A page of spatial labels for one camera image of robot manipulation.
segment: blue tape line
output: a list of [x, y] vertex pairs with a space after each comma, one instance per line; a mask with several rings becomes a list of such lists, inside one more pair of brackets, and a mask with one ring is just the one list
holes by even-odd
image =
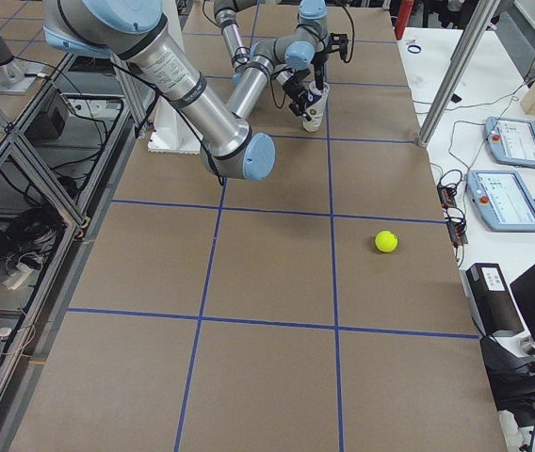
[[273, 138], [294, 138], [294, 139], [317, 139], [320, 141], [353, 141], [358, 143], [390, 143], [390, 144], [414, 144], [410, 139], [379, 139], [379, 138], [344, 138], [344, 137], [304, 137], [301, 135], [272, 135]]
[[124, 311], [124, 310], [97, 309], [97, 308], [70, 307], [67, 309], [67, 311], [69, 313], [128, 315], [132, 317], [159, 317], [159, 318], [173, 318], [177, 320], [198, 320], [199, 319], [196, 315], [147, 313], [147, 312], [141, 312], [141, 311]]
[[258, 325], [267, 327], [286, 327], [286, 328], [300, 328], [306, 330], [340, 330], [351, 332], [365, 332], [374, 334], [392, 334], [397, 336], [419, 336], [419, 337], [444, 337], [450, 339], [478, 339], [476, 334], [465, 334], [459, 332], [439, 332], [439, 331], [413, 331], [413, 330], [392, 330], [386, 328], [370, 328], [370, 327], [351, 327], [323, 325], [319, 323], [302, 323], [302, 322], [284, 322], [278, 320], [260, 320], [252, 318], [233, 318], [233, 317], [218, 317], [218, 316], [203, 316], [185, 315], [185, 314], [170, 314], [170, 313], [155, 313], [146, 311], [128, 311], [128, 310], [113, 310], [113, 309], [98, 309], [98, 308], [76, 308], [70, 307], [67, 309], [69, 313], [75, 314], [102, 314], [102, 315], [124, 315], [132, 317], [155, 317], [155, 318], [169, 318], [174, 320], [194, 320], [203, 322], [218, 322], [230, 323], [234, 325]]
[[33, 37], [33, 40], [31, 40], [25, 47], [23, 47], [23, 50], [21, 52], [19, 52], [19, 57], [24, 53], [24, 51], [26, 51], [26, 49], [29, 48], [29, 45], [31, 45], [33, 42], [45, 42], [45, 40], [38, 40], [37, 37], [43, 32], [43, 29], [41, 29], [40, 31], [38, 31], [36, 33], [36, 35]]
[[343, 138], [332, 137], [331, 141], [356, 141], [359, 143], [396, 143], [396, 144], [414, 144], [411, 139], [378, 139], [378, 138]]
[[43, 22], [43, 19], [36, 19], [34, 17], [0, 17], [0, 21], [38, 21], [38, 22]]
[[446, 224], [442, 219], [421, 219], [421, 218], [395, 218], [395, 217], [375, 217], [369, 215], [352, 215], [352, 214], [334, 214], [336, 218], [353, 218], [353, 219], [376, 219], [384, 221], [405, 221], [410, 223], [429, 223], [429, 224]]
[[261, 7], [261, 4], [259, 3], [259, 0], [257, 1], [257, 6], [255, 7], [255, 17], [252, 21], [252, 29], [251, 29], [251, 40], [249, 41], [249, 48], [252, 47], [252, 42], [255, 38], [255, 27], [257, 26], [257, 18], [259, 17], [259, 8]]
[[137, 201], [137, 200], [119, 200], [113, 199], [114, 203], [117, 204], [140, 204], [140, 205], [156, 205], [160, 207], [186, 207], [191, 209], [209, 209], [209, 210], [218, 210], [219, 207], [216, 205], [202, 205], [202, 204], [181, 204], [178, 202], [154, 202], [154, 201]]
[[408, 85], [399, 85], [393, 83], [367, 83], [367, 82], [333, 82], [328, 80], [329, 85], [342, 85], [348, 87], [383, 87], [383, 88], [407, 88]]
[[332, 309], [334, 318], [334, 358], [336, 369], [336, 405], [338, 412], [339, 452], [345, 451], [345, 430], [343, 422], [343, 383], [341, 377], [341, 337], [339, 334], [338, 279], [336, 274], [336, 233], [334, 229], [334, 195], [332, 186], [331, 121], [326, 102], [325, 112], [326, 137], [328, 151], [328, 192], [331, 214], [331, 260], [332, 260]]
[[20, 8], [18, 8], [16, 11], [14, 11], [14, 14], [12, 14], [10, 17], [8, 17], [8, 21], [3, 24], [2, 26], [0, 26], [0, 31], [2, 30], [2, 28], [4, 28], [6, 25], [8, 25], [10, 23], [11, 20], [13, 19], [16, 19], [16, 15], [21, 12], [23, 10], [24, 7], [26, 7], [26, 4], [27, 2], [23, 2], [23, 4], [21, 5]]
[[209, 282], [211, 280], [211, 270], [213, 267], [213, 259], [215, 257], [215, 250], [218, 244], [218, 236], [219, 236], [219, 224], [221, 223], [221, 213], [222, 213], [222, 207], [223, 207], [223, 200], [225, 199], [226, 195], [226, 188], [228, 186], [228, 181], [226, 180], [224, 182], [223, 188], [221, 189], [221, 199], [219, 200], [219, 210], [218, 210], [218, 216], [215, 221], [215, 230], [213, 232], [213, 243], [211, 244], [211, 252], [209, 253], [209, 263], [207, 264], [207, 273], [204, 279], [204, 287], [203, 287], [203, 298], [201, 300], [201, 308], [199, 310], [199, 319], [196, 324], [196, 331], [194, 333], [194, 343], [192, 344], [192, 353], [190, 354], [190, 364], [188, 366], [188, 373], [186, 376], [186, 387], [184, 389], [184, 399], [182, 400], [182, 409], [180, 411], [180, 420], [178, 422], [177, 426], [177, 435], [175, 437], [175, 446], [173, 447], [174, 452], [178, 452], [180, 450], [180, 443], [182, 441], [182, 432], [184, 430], [184, 422], [186, 421], [186, 408], [187, 408], [187, 402], [188, 397], [190, 394], [190, 385], [192, 382], [192, 374], [194, 372], [194, 363], [196, 361], [196, 353], [199, 348], [199, 341], [201, 338], [201, 328], [203, 326], [203, 314], [204, 314], [204, 306], [207, 301], [207, 293], [209, 291]]
[[411, 331], [411, 330], [389, 330], [383, 328], [364, 328], [364, 327], [339, 327], [340, 331], [355, 332], [373, 332], [377, 334], [394, 334], [398, 336], [422, 336], [422, 337], [446, 337], [450, 339], [478, 339], [476, 334], [464, 334], [456, 332], [438, 332], [438, 331]]
[[382, 221], [402, 221], [410, 223], [428, 223], [428, 224], [446, 224], [442, 219], [422, 219], [422, 218], [396, 218], [396, 217], [379, 217], [371, 215], [353, 215], [353, 214], [327, 214], [320, 212], [301, 212], [295, 210], [269, 210], [269, 209], [254, 209], [251, 207], [229, 207], [229, 206], [212, 206], [200, 204], [180, 204], [177, 202], [154, 202], [154, 201], [137, 201], [137, 200], [112, 200], [118, 204], [137, 204], [137, 205], [155, 205], [158, 207], [181, 207], [187, 209], [207, 209], [207, 210], [224, 210], [230, 212], [249, 212], [254, 214], [280, 214], [280, 215], [299, 215], [306, 217], [321, 217], [321, 218], [352, 218], [352, 219], [370, 219]]
[[305, 328], [309, 330], [334, 330], [332, 325], [320, 325], [315, 323], [280, 322], [276, 320], [255, 320], [251, 318], [228, 318], [205, 316], [203, 321], [218, 323], [236, 323], [239, 325], [264, 325], [268, 327]]
[[356, 42], [364, 42], [368, 44], [397, 44], [396, 40], [355, 40]]
[[232, 212], [252, 212], [256, 214], [282, 214], [282, 215], [300, 215], [306, 217], [322, 217], [328, 218], [331, 214], [319, 212], [299, 212], [295, 210], [267, 210], [267, 209], [253, 209], [250, 207], [224, 207], [223, 210]]

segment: tennis ball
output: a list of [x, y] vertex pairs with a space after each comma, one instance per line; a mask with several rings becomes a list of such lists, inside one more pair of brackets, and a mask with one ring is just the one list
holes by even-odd
[[397, 248], [397, 236], [391, 231], [380, 231], [374, 238], [374, 244], [380, 252], [391, 252]]

